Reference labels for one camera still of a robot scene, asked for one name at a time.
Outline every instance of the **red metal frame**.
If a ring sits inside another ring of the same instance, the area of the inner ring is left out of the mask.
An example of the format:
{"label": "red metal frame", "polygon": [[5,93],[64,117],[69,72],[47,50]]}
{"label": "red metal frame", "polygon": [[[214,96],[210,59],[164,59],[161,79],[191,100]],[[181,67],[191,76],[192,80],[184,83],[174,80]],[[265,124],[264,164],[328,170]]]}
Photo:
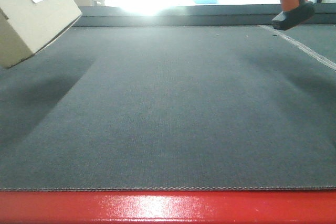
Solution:
{"label": "red metal frame", "polygon": [[336,223],[330,191],[0,192],[0,223]]}

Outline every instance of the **white stitched line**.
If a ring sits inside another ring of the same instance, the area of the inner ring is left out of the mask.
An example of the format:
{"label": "white stitched line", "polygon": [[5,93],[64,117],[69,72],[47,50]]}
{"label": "white stitched line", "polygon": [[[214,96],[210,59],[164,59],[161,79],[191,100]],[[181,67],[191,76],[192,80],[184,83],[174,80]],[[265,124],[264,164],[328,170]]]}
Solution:
{"label": "white stitched line", "polygon": [[270,28],[266,25],[258,25],[259,27],[268,30],[276,35],[279,35],[281,38],[283,38],[284,40],[290,42],[292,45],[296,46],[297,48],[299,48],[300,50],[302,50],[303,52],[305,52],[306,54],[308,54],[310,57],[312,57],[313,59],[317,60],[318,62],[320,62],[321,64],[325,65],[326,67],[332,69],[333,71],[336,72],[336,63],[329,60],[328,58],[326,58],[323,55],[320,55],[319,53],[315,52],[314,50],[312,50],[311,48],[307,47],[306,45],[298,42],[297,40],[273,29]]}

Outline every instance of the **gray conveyor belt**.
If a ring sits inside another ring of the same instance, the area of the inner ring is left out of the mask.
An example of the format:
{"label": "gray conveyor belt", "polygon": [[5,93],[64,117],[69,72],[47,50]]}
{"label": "gray conveyor belt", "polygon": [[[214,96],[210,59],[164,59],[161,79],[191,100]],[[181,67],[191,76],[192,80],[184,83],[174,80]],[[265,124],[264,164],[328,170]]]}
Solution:
{"label": "gray conveyor belt", "polygon": [[336,188],[336,73],[258,26],[73,28],[0,84],[0,190]]}

